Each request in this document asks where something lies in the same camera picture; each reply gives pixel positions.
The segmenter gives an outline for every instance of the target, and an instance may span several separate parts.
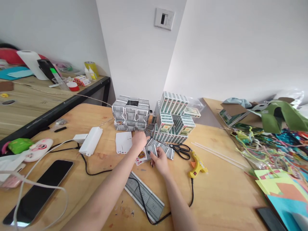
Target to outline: black cable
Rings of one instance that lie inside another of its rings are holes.
[[[79,149],[79,148],[80,148],[79,143],[77,143],[77,145],[78,145],[77,147],[75,147],[75,148],[69,148],[69,149]],[[101,174],[101,173],[111,172],[111,171],[112,171],[112,169],[110,169],[110,170],[105,170],[105,171],[101,171],[101,172],[98,172],[98,173],[90,174],[90,173],[88,172],[88,169],[87,169],[87,161],[86,161],[85,157],[83,156],[83,154],[81,154],[81,157],[83,158],[83,161],[84,161],[84,164],[85,164],[86,173],[87,173],[88,175],[90,175],[90,176],[99,175],[99,174]],[[144,207],[144,211],[145,211],[145,214],[147,215],[148,221],[150,222],[151,225],[157,225],[157,224],[161,223],[163,220],[165,220],[167,217],[169,217],[169,216],[171,215],[171,212],[169,212],[169,213],[167,213],[165,216],[163,216],[161,219],[159,219],[157,222],[152,223],[152,221],[151,221],[150,218],[149,218],[147,208],[145,207],[145,203],[144,203],[143,196],[142,196],[142,193],[141,193],[141,187],[140,187],[139,181],[137,181],[136,179],[131,178],[131,177],[129,177],[129,179],[133,179],[133,180],[135,180],[135,181],[138,183],[138,188],[139,188],[139,192],[140,192],[140,196],[141,196],[141,200],[142,200],[142,205],[143,205],[143,207]],[[193,198],[194,198],[194,194],[193,194],[193,178],[191,178],[191,180],[192,180],[192,201],[190,202],[189,207],[192,206],[192,204],[193,204]]]

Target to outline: phone screen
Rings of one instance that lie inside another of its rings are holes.
[[[41,184],[58,186],[71,169],[73,162],[66,160],[56,160],[47,171],[37,181]],[[43,208],[55,189],[32,186],[20,201],[17,211],[17,225],[19,227],[28,226]],[[3,224],[14,225],[13,215],[15,207],[4,218]]]

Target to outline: black scissors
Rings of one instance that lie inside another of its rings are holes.
[[[185,144],[169,144],[169,147],[171,147],[177,154],[179,154],[179,156],[182,159],[185,159],[185,160],[189,160],[190,159],[190,154],[188,152],[190,152],[191,149],[187,145],[185,145]],[[186,155],[187,158],[183,157],[180,154],[180,152],[183,153],[184,155]]]

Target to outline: smartphone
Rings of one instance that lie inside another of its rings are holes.
[[[56,160],[40,177],[37,183],[59,186],[72,166],[72,161]],[[19,227],[27,227],[30,225],[54,191],[55,189],[43,188],[36,185],[32,186],[20,201],[17,211],[17,225]],[[13,215],[15,208],[16,206],[6,216],[6,218],[4,218],[3,224],[14,225]]]
[[[256,211],[269,231],[287,231],[269,207],[258,208]]]

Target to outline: yellow glue gun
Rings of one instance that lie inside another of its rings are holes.
[[[195,162],[190,162],[192,164],[192,167],[194,168],[188,173],[188,176],[190,178],[195,178],[200,171],[203,173],[208,172],[208,169],[204,167],[202,160],[200,160],[200,158],[196,155],[195,151],[192,151],[192,157]]]

